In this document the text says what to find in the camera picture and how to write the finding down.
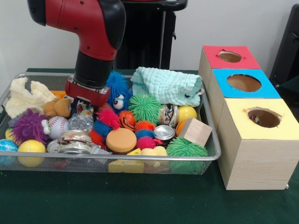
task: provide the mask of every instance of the wire mesh tray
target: wire mesh tray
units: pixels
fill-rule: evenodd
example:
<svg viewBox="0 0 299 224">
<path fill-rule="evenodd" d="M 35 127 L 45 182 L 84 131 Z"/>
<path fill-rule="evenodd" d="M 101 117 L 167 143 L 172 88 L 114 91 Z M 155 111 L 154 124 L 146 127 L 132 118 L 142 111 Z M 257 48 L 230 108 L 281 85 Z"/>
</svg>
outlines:
<svg viewBox="0 0 299 224">
<path fill-rule="evenodd" d="M 49 90 L 64 90 L 70 73 L 27 72 L 16 78 L 27 76 L 30 81 L 45 84 Z M 0 98 L 0 139 L 5 138 L 10 117 L 5 112 L 9 99 L 9 87 Z M 135 156 L 135 155 L 96 155 L 96 154 L 52 154 L 52 153 L 21 153 L 0 152 L 0 161 L 9 159 L 14 162 L 0 166 L 0 170 L 18 171 L 60 171 L 60 172 L 123 172 L 123 173 L 159 173 L 159 174 L 195 174 L 202 175 L 212 161 L 221 155 L 221 149 L 214 128 L 209 103 L 204 93 L 202 106 L 197 108 L 201 121 L 213 128 L 206 148 L 208 157 L 174 157 L 174 156 Z M 41 163 L 36 167 L 23 166 L 19 160 L 28 163 Z"/>
</svg>

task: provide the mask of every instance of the yellow ball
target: yellow ball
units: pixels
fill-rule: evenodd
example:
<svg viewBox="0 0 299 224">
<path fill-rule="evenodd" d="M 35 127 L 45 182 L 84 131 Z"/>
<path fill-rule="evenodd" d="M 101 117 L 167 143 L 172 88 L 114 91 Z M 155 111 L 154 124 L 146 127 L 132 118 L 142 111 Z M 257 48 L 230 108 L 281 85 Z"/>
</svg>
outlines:
<svg viewBox="0 0 299 224">
<path fill-rule="evenodd" d="M 11 140 L 11 141 L 13 141 L 17 146 L 19 146 L 20 143 L 16 143 L 16 142 L 14 141 L 13 136 L 11 136 L 12 134 L 13 134 L 13 129 L 12 129 L 12 128 L 8 128 L 8 129 L 5 131 L 5 138 L 6 138 L 7 140 Z"/>
<path fill-rule="evenodd" d="M 25 152 L 25 153 L 45 153 L 46 147 L 43 143 L 36 141 L 36 140 L 28 140 L 23 142 L 18 152 Z M 44 160 L 44 157 L 26 157 L 26 156 L 19 156 L 19 162 L 26 166 L 26 167 L 38 167 Z"/>
<path fill-rule="evenodd" d="M 196 110 L 191 106 L 180 106 L 178 108 L 178 124 L 189 118 L 197 118 Z"/>
</svg>

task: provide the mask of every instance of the green spiky ball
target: green spiky ball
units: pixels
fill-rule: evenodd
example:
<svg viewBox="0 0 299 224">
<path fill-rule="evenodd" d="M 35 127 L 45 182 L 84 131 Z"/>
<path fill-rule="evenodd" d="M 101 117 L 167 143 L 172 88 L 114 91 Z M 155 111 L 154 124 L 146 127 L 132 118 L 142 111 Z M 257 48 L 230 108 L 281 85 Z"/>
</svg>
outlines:
<svg viewBox="0 0 299 224">
<path fill-rule="evenodd" d="M 177 137 L 173 139 L 168 147 L 167 154 L 169 156 L 192 156 L 203 157 L 208 156 L 207 149 L 199 144 Z M 200 174 L 204 166 L 204 161 L 170 161 L 170 170 L 174 174 Z"/>
<path fill-rule="evenodd" d="M 128 108 L 134 114 L 136 122 L 147 120 L 155 125 L 158 123 L 161 104 L 153 95 L 133 96 Z"/>
</svg>

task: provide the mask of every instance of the white wall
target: white wall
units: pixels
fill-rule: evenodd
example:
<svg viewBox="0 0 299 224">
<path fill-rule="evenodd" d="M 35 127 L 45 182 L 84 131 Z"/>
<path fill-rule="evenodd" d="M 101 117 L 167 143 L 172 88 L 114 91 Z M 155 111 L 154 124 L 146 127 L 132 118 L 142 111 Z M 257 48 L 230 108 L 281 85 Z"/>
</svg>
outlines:
<svg viewBox="0 0 299 224">
<path fill-rule="evenodd" d="M 189 0 L 177 12 L 171 69 L 197 70 L 207 45 L 247 45 L 267 75 L 296 0 Z M 14 75 L 29 67 L 73 68 L 78 38 L 42 27 L 29 15 L 27 1 L 1 1 L 0 92 Z"/>
</svg>

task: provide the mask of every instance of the baseball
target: baseball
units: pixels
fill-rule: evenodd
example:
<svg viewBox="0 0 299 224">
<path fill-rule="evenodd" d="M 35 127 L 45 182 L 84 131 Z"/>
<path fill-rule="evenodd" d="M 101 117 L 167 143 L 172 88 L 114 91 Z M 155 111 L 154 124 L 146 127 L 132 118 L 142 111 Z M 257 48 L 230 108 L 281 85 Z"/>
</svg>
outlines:
<svg viewBox="0 0 299 224">
<path fill-rule="evenodd" d="M 52 140 L 58 139 L 63 132 L 69 131 L 70 124 L 64 117 L 53 117 L 49 120 L 49 126 L 51 127 L 51 133 L 49 134 Z"/>
</svg>

